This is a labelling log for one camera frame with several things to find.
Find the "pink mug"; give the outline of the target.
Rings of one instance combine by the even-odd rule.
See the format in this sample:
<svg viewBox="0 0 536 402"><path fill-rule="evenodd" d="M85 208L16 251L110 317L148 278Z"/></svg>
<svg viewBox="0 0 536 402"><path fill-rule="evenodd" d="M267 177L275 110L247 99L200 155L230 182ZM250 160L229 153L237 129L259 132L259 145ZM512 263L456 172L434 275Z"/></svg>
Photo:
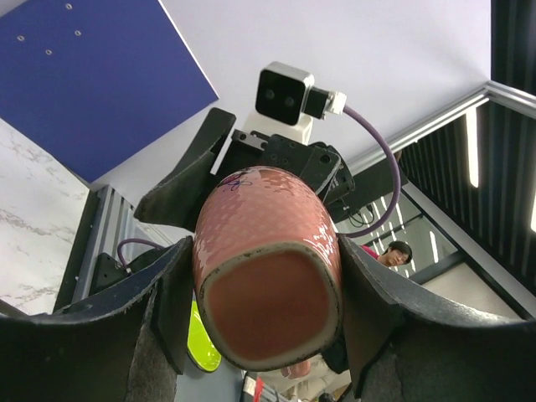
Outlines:
<svg viewBox="0 0 536 402"><path fill-rule="evenodd" d="M234 366L282 369L319 353L343 320L334 224L297 176L248 167L220 182L193 238L198 311Z"/></svg>

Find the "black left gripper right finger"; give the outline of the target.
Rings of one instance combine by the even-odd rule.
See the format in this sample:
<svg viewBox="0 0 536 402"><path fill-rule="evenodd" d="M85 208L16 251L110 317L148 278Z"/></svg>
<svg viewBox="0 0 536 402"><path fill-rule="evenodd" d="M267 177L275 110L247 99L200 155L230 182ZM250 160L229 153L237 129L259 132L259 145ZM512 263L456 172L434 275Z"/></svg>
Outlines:
<svg viewBox="0 0 536 402"><path fill-rule="evenodd" d="M344 235L344 337L360 401L533 401L535 322L448 300Z"/></svg>

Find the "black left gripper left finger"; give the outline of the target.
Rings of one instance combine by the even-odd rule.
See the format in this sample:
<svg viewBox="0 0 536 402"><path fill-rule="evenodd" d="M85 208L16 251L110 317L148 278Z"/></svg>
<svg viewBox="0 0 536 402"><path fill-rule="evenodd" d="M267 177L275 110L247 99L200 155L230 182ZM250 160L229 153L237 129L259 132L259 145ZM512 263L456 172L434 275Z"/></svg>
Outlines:
<svg viewBox="0 0 536 402"><path fill-rule="evenodd" d="M173 401L193 298L193 240L54 314L1 320L3 401Z"/></svg>

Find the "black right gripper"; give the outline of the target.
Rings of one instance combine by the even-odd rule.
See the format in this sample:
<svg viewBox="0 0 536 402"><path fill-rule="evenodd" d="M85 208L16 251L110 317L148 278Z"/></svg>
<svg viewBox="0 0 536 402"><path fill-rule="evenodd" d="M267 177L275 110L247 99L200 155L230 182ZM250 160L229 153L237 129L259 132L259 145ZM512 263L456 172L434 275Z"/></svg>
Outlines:
<svg viewBox="0 0 536 402"><path fill-rule="evenodd" d="M193 231L203 196L210 193L211 168L234 124L235 115L210 109L178 164L142 197L134 217L147 224ZM348 165L331 145L306 146L279 134L234 131L216 178L254 166L280 168L299 177L333 218L343 217L343 197L355 189Z"/></svg>

